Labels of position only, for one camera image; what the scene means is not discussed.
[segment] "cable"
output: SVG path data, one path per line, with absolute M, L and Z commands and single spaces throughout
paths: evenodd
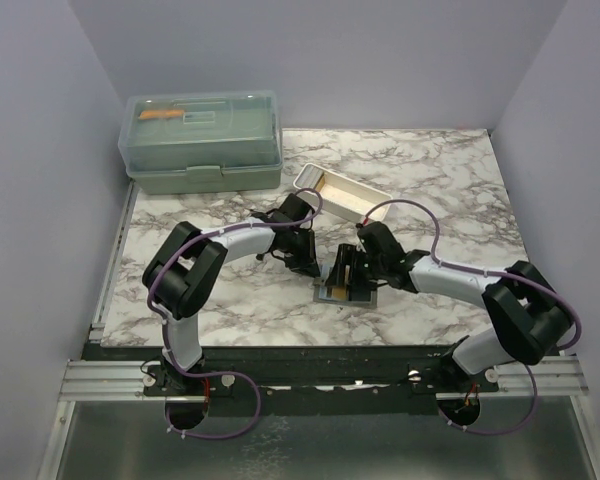
M 558 348 L 560 350 L 566 350 L 567 348 L 571 348 L 576 343 L 578 343 L 578 341 L 580 340 L 580 337 L 582 336 L 582 322 L 580 321 L 580 317 L 578 316 L 578 313 L 575 311 L 575 309 L 562 296 L 560 296 L 553 290 L 546 288 L 544 285 L 540 285 L 539 283 L 536 283 L 532 280 L 521 277 L 519 275 L 515 275 L 513 273 L 500 272 L 497 270 L 481 270 L 479 268 L 468 267 L 466 265 L 458 265 L 455 263 L 445 262 L 442 259 L 440 259 L 436 253 L 436 249 L 438 247 L 438 241 L 440 240 L 440 222 L 438 221 L 438 218 L 434 215 L 434 213 L 431 210 L 429 210 L 427 207 L 422 205 L 421 203 L 415 202 L 413 200 L 407 200 L 404 198 L 395 198 L 392 200 L 386 200 L 384 202 L 379 203 L 378 205 L 373 207 L 371 210 L 369 210 L 366 213 L 365 219 L 362 222 L 362 224 L 366 225 L 367 222 L 369 221 L 369 216 L 373 212 L 375 212 L 378 208 L 388 205 L 390 203 L 406 203 L 407 205 L 412 205 L 412 206 L 417 207 L 420 210 L 424 211 L 427 215 L 429 215 L 431 220 L 433 220 L 433 225 L 435 227 L 436 233 L 435 233 L 435 236 L 433 237 L 433 243 L 431 244 L 431 259 L 434 262 L 436 262 L 438 265 L 440 265 L 441 267 L 447 267 L 447 268 L 451 268 L 452 270 L 457 270 L 459 272 L 465 272 L 465 273 L 471 273 L 474 275 L 477 274 L 477 275 L 487 275 L 487 276 L 492 276 L 492 277 L 507 278 L 509 280 L 513 280 L 514 282 L 524 283 L 525 285 L 528 285 L 532 288 L 535 288 L 539 292 L 544 293 L 545 295 L 551 297 L 553 300 L 558 302 L 567 311 L 569 316 L 573 319 L 573 323 L 575 325 L 575 332 L 573 334 L 573 338 L 571 340 L 569 340 L 567 343 L 565 343 L 564 345 L 560 345 Z
M 303 223 L 312 221 L 315 217 L 317 217 L 320 214 L 320 212 L 322 211 L 322 205 L 323 205 L 322 195 L 320 195 L 320 193 L 318 193 L 316 190 L 314 190 L 312 188 L 301 188 L 300 190 L 297 190 L 295 193 L 298 194 L 300 192 L 309 192 L 318 197 L 318 206 L 316 207 L 315 211 L 312 212 L 311 215 L 309 215 L 308 217 L 306 217 L 303 220 L 298 220 L 296 222 L 288 222 L 288 223 L 276 223 L 275 224 L 276 228 L 299 227 Z M 200 438 L 203 440 L 226 440 L 229 438 L 239 437 L 243 433 L 246 433 L 249 430 L 251 430 L 251 428 L 253 428 L 253 426 L 258 422 L 258 418 L 260 417 L 260 410 L 262 408 L 262 398 L 260 396 L 260 391 L 258 390 L 258 385 L 248 375 L 245 375 L 244 373 L 240 373 L 240 372 L 231 372 L 231 371 L 209 372 L 209 373 L 189 373 L 178 364 L 178 361 L 176 360 L 175 355 L 173 354 L 173 351 L 171 350 L 171 341 L 169 339 L 169 331 L 168 331 L 169 316 L 164 310 L 162 310 L 161 308 L 159 308 L 157 305 L 155 305 L 153 303 L 158 285 L 160 285 L 160 282 L 162 282 L 162 279 L 164 278 L 167 271 L 169 271 L 169 269 L 178 261 L 180 256 L 184 252 L 186 252 L 189 248 L 191 248 L 192 245 L 195 245 L 196 243 L 198 243 L 206 238 L 217 237 L 224 233 L 233 232 L 235 230 L 240 230 L 243 228 L 271 228 L 271 224 L 268 224 L 268 223 L 239 223 L 236 225 L 229 225 L 227 227 L 220 228 L 213 232 L 207 232 L 207 233 L 203 233 L 202 235 L 198 235 L 197 237 L 189 240 L 182 247 L 180 247 L 178 249 L 178 251 L 175 252 L 171 256 L 171 258 L 169 258 L 169 260 L 167 260 L 167 262 L 164 264 L 164 267 L 162 267 L 162 269 L 156 276 L 156 279 L 153 281 L 153 283 L 151 284 L 151 287 L 149 288 L 149 295 L 147 296 L 147 306 L 149 307 L 149 309 L 151 311 L 157 313 L 162 318 L 162 341 L 164 342 L 165 353 L 169 357 L 169 361 L 171 362 L 171 365 L 173 365 L 173 367 L 176 369 L 176 371 L 184 377 L 199 378 L 199 379 L 210 378 L 210 377 L 220 377 L 222 375 L 233 375 L 234 377 L 242 378 L 243 380 L 245 380 L 251 386 L 251 388 L 253 389 L 253 391 L 256 395 L 256 410 L 253 414 L 253 417 L 251 417 L 251 420 L 249 420 L 249 422 L 244 427 L 240 428 L 239 430 L 236 430 L 231 433 L 221 434 L 221 435 L 208 435 L 208 434 L 203 434 L 203 433 L 194 433 L 194 432 L 190 432 L 188 430 L 179 430 L 171 424 L 169 411 L 167 411 L 166 417 L 167 417 L 167 422 L 169 423 L 169 428 L 167 431 L 168 432 L 170 432 L 170 431 L 178 432 L 180 435 L 183 436 L 183 438 L 185 436 L 187 436 L 187 437 L 193 437 L 193 438 Z
M 533 387 L 533 399 L 531 400 L 531 408 L 529 408 L 529 411 L 527 412 L 525 417 L 517 425 L 510 428 L 505 428 L 503 430 L 480 430 L 477 428 L 468 428 L 466 425 L 458 425 L 457 423 L 450 420 L 449 417 L 447 417 L 442 410 L 438 409 L 440 415 L 447 421 L 447 425 L 449 425 L 450 427 L 453 427 L 456 430 L 461 430 L 464 433 L 481 435 L 483 437 L 509 435 L 510 433 L 515 433 L 518 430 L 522 430 L 524 427 L 527 426 L 527 424 L 531 421 L 533 416 L 536 414 L 536 411 L 538 410 L 538 384 L 536 383 L 536 379 L 533 376 L 533 372 L 531 372 L 531 369 L 527 365 L 522 366 L 526 368 L 527 373 L 529 373 L 529 378 L 531 379 L 531 386 Z

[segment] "green plastic container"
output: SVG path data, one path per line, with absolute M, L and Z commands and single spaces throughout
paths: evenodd
M 132 97 L 118 147 L 149 194 L 280 185 L 282 132 L 273 92 Z

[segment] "marble tabletop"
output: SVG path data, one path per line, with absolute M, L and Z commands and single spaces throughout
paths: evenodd
M 141 277 L 171 229 L 183 220 L 220 227 L 266 211 L 293 191 L 307 162 L 428 206 L 439 218 L 439 254 L 479 266 L 510 265 L 526 254 L 484 130 L 285 130 L 285 164 L 276 190 L 149 196 L 139 192 L 113 293 L 102 345 L 159 346 L 158 317 L 147 309 Z M 422 212 L 393 205 L 385 223 L 405 250 L 429 249 L 433 225 Z M 356 243 L 353 224 L 323 214 L 314 223 L 320 262 L 339 243 Z M 223 267 L 200 312 L 200 341 L 216 346 L 417 345 L 452 343 L 487 327 L 487 315 L 454 300 L 391 288 L 377 309 L 314 303 L 312 279 L 267 256 Z

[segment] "gray floor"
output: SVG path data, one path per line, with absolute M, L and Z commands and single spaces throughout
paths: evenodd
M 485 401 L 482 427 L 518 421 L 529 400 Z M 209 419 L 228 431 L 245 419 Z M 507 437 L 476 437 L 437 417 L 266 417 L 235 440 L 166 434 L 157 404 L 82 404 L 60 475 L 65 480 L 593 479 L 571 403 L 545 399 L 536 419 Z

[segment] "table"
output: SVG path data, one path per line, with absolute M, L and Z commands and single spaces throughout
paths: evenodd
M 218 194 L 137 194 L 113 291 L 102 321 L 103 347 L 160 346 L 158 317 L 146 307 L 142 272 L 172 228 L 235 223 L 251 209 L 278 206 L 312 162 L 354 180 L 427 205 L 439 218 L 442 258 L 479 266 L 525 259 L 517 224 L 485 130 L 285 130 L 285 164 L 276 190 Z M 394 205 L 385 219 L 405 250 L 429 249 L 426 215 Z M 332 262 L 340 243 L 355 243 L 355 228 L 330 214 L 314 224 L 319 261 Z M 487 327 L 470 305 L 383 288 L 378 308 L 312 301 L 312 280 L 282 262 L 244 258 L 223 267 L 200 314 L 204 346 L 414 345 L 452 343 Z

